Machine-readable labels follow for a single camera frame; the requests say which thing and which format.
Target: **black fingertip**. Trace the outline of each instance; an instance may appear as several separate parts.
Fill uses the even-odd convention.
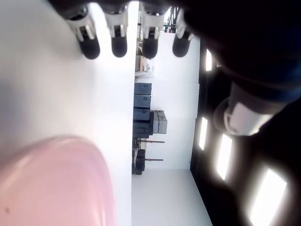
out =
[[[123,57],[127,53],[127,37],[112,38],[112,52],[116,57]]]
[[[176,57],[183,57],[187,54],[190,41],[188,39],[179,39],[176,35],[173,44],[173,53]]]
[[[96,59],[100,54],[100,47],[97,37],[93,40],[84,40],[79,42],[81,52],[89,60]]]
[[[150,38],[144,39],[142,43],[142,53],[148,59],[156,56],[158,51],[158,39]]]

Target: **white wall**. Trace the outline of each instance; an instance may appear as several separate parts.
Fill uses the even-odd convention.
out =
[[[123,58],[112,54],[103,12],[92,8],[101,53],[87,60],[48,1],[0,2],[0,160],[47,137],[87,137],[108,163],[117,225],[130,226],[138,2],[129,6]]]
[[[194,37],[185,57],[173,55],[174,34],[161,33],[158,53],[154,58],[154,74],[138,82],[152,83],[151,110],[163,110],[167,118],[167,134],[150,136],[149,140],[165,144],[147,144],[147,158],[164,159],[147,162],[146,168],[189,169],[198,112],[198,72],[200,41]]]
[[[212,226],[188,169],[147,169],[132,178],[132,226]]]

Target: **fluorescent light panel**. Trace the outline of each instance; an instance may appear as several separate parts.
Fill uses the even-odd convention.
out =
[[[286,182],[274,171],[268,169],[250,217],[254,226],[268,226],[271,223],[282,199],[285,187]]]
[[[212,56],[209,50],[207,49],[206,52],[206,71],[211,71],[212,70]]]
[[[230,139],[225,134],[223,134],[222,143],[219,150],[217,169],[216,169],[216,171],[218,172],[218,174],[221,176],[223,180],[225,180],[227,174],[231,147],[232,147],[232,139]]]
[[[204,148],[205,148],[207,124],[208,124],[208,120],[205,118],[202,118],[201,133],[199,135],[199,142],[198,142],[198,145],[202,150],[204,150]]]

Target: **white table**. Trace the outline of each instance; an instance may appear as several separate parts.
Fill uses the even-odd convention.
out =
[[[0,109],[8,109],[0,113],[1,159],[49,136],[91,139],[110,168],[118,225],[130,226],[138,2],[129,6],[123,58],[113,56],[104,15],[91,6],[101,45],[92,61],[46,1],[3,0],[0,6]]]

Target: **pink object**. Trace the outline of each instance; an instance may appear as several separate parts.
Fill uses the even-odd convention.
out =
[[[0,168],[0,226],[115,226],[100,151],[63,137],[20,152]]]

